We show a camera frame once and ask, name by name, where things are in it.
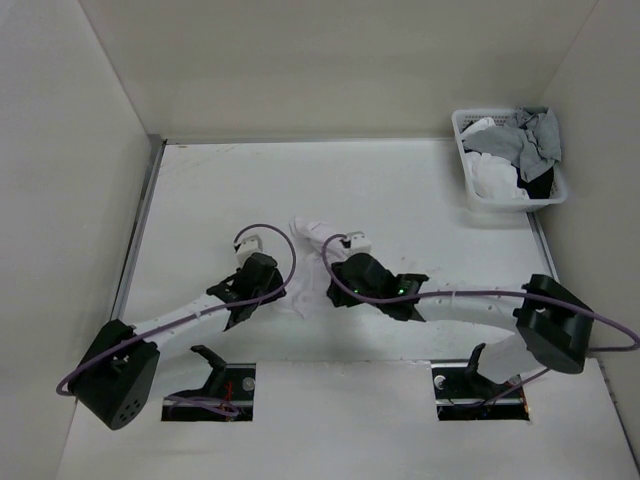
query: plastic basket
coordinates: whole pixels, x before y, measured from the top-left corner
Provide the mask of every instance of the plastic basket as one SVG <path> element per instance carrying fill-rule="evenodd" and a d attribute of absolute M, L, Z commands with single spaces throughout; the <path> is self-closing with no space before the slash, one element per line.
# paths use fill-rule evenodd
<path fill-rule="evenodd" d="M 564 181 L 560 167 L 556 164 L 554 169 L 554 180 L 551 186 L 550 198 L 544 200 L 494 200 L 490 198 L 482 198 L 476 193 L 471 181 L 471 172 L 464 161 L 464 147 L 460 140 L 460 133 L 464 131 L 469 124 L 480 120 L 484 117 L 493 118 L 496 125 L 503 125 L 504 122 L 515 112 L 512 108 L 505 109 L 473 109 L 473 110 L 456 110 L 451 116 L 453 123 L 453 131 L 455 133 L 458 152 L 460 153 L 460 161 L 464 169 L 465 187 L 467 190 L 467 200 L 469 207 L 477 212 L 534 212 L 547 205 L 555 205 L 564 202 L 569 192 L 567 184 Z"/>

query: black bracket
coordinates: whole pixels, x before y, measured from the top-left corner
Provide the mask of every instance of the black bracket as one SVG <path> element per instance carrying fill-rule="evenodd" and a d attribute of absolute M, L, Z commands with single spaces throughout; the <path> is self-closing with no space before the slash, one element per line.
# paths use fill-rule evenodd
<path fill-rule="evenodd" d="M 283 280 L 278 270 L 278 263 L 264 253 L 253 253 L 235 274 L 208 288 L 207 295 L 216 296 L 225 303 L 239 302 L 266 295 L 282 286 L 282 284 Z M 265 300 L 260 305 L 275 302 L 285 295 L 286 292 L 282 290 L 279 294 Z M 225 331 L 247 320 L 258 306 L 259 304 L 254 303 L 244 307 L 230 308 L 231 315 Z"/>
<path fill-rule="evenodd" d="M 415 273 L 393 275 L 368 253 L 356 253 L 344 262 L 336 262 L 331 265 L 331 270 L 353 292 L 371 298 L 415 295 L 420 291 L 422 283 L 429 280 L 428 276 Z M 333 281 L 329 285 L 327 296 L 334 307 L 354 307 L 362 303 L 344 292 Z M 374 306 L 395 320 L 424 322 L 415 308 L 416 303 L 417 300 L 407 300 Z"/>
<path fill-rule="evenodd" d="M 80 365 L 134 336 L 133 328 L 112 320 L 102 327 Z M 147 403 L 159 358 L 157 345 L 142 340 L 81 373 L 69 382 L 69 390 L 107 427 L 118 430 Z"/>
<path fill-rule="evenodd" d="M 547 275 L 532 275 L 522 286 L 527 292 L 562 300 L 591 311 L 569 290 Z M 535 359 L 557 372 L 577 374 L 584 370 L 593 319 L 566 308 L 525 299 L 515 309 L 516 327 Z"/>

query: rectangular opening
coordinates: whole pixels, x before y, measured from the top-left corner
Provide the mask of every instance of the rectangular opening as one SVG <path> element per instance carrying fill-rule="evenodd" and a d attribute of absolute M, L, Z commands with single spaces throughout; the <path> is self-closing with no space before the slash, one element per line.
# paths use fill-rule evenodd
<path fill-rule="evenodd" d="M 433 363 L 431 374 L 436 397 L 436 411 L 441 421 L 529 420 L 529 409 L 522 388 L 492 404 L 485 405 L 465 378 L 465 362 Z M 504 390 L 511 384 L 501 386 Z"/>
<path fill-rule="evenodd" d="M 256 388 L 256 364 L 228 364 L 218 391 L 212 398 L 230 401 L 238 407 L 237 417 L 227 417 L 196 405 L 165 401 L 162 405 L 163 422 L 251 422 L 253 420 L 253 398 Z M 224 407 L 219 402 L 202 400 L 214 407 Z"/>

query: gray cloth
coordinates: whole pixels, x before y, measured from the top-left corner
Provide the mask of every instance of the gray cloth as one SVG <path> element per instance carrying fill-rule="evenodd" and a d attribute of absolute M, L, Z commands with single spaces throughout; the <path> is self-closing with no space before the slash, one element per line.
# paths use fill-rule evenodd
<path fill-rule="evenodd" d="M 553 111 L 543 107 L 519 108 L 502 127 L 489 127 L 469 135 L 467 150 L 490 153 L 509 160 L 520 177 L 531 182 L 562 157 L 560 128 Z"/>

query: white cloth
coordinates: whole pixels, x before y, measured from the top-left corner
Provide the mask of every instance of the white cloth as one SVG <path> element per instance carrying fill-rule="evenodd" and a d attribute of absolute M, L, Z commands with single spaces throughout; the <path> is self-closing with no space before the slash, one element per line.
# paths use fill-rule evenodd
<path fill-rule="evenodd" d="M 529 200 L 529 194 L 518 187 L 518 171 L 505 158 L 489 153 L 468 152 L 465 162 L 471 173 L 476 193 L 493 200 Z"/>
<path fill-rule="evenodd" d="M 289 222 L 289 229 L 293 238 L 301 241 L 301 246 L 309 253 L 300 255 L 296 273 L 287 286 L 287 295 L 278 300 L 277 306 L 305 318 L 314 311 L 332 308 L 327 297 L 331 280 L 320 252 L 327 238 L 339 232 L 326 222 L 310 222 L 300 217 L 294 217 Z M 329 244 L 327 257 L 331 263 L 342 262 L 347 259 L 348 253 L 336 240 Z"/>
<path fill-rule="evenodd" d="M 476 123 L 472 123 L 467 129 L 460 134 L 460 141 L 467 138 L 472 133 L 479 132 L 480 130 L 486 130 L 489 127 L 495 126 L 496 122 L 491 117 L 484 117 L 478 120 Z"/>

